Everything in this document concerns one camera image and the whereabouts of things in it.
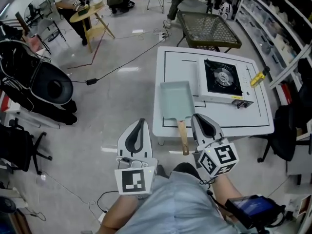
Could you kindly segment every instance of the monitor screen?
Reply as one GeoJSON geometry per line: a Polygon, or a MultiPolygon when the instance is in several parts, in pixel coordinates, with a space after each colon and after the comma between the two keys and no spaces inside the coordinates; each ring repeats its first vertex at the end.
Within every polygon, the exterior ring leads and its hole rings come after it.
{"type": "Polygon", "coordinates": [[[233,204],[249,216],[262,213],[274,207],[274,205],[264,197],[237,200],[233,201],[233,204]]]}

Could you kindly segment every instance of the wooden pan handle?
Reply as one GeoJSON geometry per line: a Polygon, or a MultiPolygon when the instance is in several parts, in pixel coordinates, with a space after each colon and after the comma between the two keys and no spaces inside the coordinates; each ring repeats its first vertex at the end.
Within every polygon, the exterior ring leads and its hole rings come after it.
{"type": "Polygon", "coordinates": [[[189,145],[188,145],[188,142],[187,142],[187,132],[186,132],[185,121],[177,120],[177,127],[179,129],[179,132],[180,132],[180,135],[181,135],[181,139],[182,139],[183,155],[189,155],[190,151],[189,151],[189,145]]]}

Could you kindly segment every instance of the white sneaker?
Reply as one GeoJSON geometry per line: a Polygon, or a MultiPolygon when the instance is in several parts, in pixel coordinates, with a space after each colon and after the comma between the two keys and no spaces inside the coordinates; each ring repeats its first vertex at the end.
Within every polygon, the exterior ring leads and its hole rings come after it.
{"type": "Polygon", "coordinates": [[[166,25],[167,29],[171,28],[171,20],[167,19],[167,25],[166,25]]]}

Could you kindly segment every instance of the portable gas stove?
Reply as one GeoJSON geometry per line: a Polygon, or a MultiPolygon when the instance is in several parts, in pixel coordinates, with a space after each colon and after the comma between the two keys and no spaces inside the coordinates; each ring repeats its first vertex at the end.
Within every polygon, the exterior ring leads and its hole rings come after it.
{"type": "Polygon", "coordinates": [[[199,98],[247,108],[254,102],[246,67],[233,60],[197,61],[199,98]]]}

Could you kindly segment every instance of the green mesh table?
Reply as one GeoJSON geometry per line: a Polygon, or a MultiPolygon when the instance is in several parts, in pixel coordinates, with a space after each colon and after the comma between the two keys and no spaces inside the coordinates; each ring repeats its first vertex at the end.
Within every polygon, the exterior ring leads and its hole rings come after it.
{"type": "Polygon", "coordinates": [[[208,13],[181,12],[177,14],[183,29],[184,38],[190,48],[220,51],[219,47],[239,49],[242,45],[238,36],[219,15],[208,13]]]}

